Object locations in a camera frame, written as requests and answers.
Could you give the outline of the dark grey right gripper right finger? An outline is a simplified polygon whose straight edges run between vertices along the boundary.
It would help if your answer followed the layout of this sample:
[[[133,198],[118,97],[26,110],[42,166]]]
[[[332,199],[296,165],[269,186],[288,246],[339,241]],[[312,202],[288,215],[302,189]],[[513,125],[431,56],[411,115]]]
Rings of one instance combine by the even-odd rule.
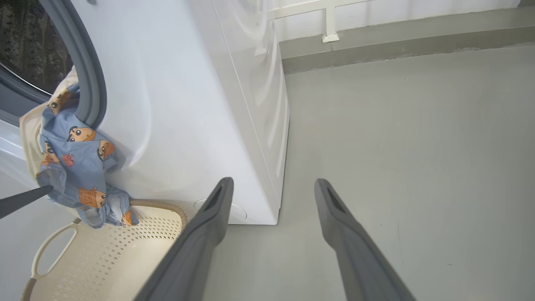
[[[348,301],[414,301],[415,298],[333,186],[317,179],[314,195],[321,230],[336,252]]]

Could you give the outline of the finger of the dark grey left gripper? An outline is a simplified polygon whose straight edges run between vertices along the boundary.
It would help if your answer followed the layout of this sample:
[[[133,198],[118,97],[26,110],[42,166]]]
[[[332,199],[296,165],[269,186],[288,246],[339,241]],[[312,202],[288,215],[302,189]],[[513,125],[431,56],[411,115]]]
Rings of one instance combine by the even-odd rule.
[[[33,203],[53,191],[53,186],[42,186],[34,190],[25,191],[0,200],[0,219],[16,212],[17,210]]]

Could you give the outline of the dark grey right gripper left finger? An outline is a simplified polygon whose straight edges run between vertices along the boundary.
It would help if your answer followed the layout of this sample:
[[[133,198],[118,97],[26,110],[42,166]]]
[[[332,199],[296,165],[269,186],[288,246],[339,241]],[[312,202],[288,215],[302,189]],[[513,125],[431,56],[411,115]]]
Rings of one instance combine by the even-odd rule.
[[[233,179],[220,179],[136,295],[136,301],[203,300],[214,250],[229,225],[233,192]]]

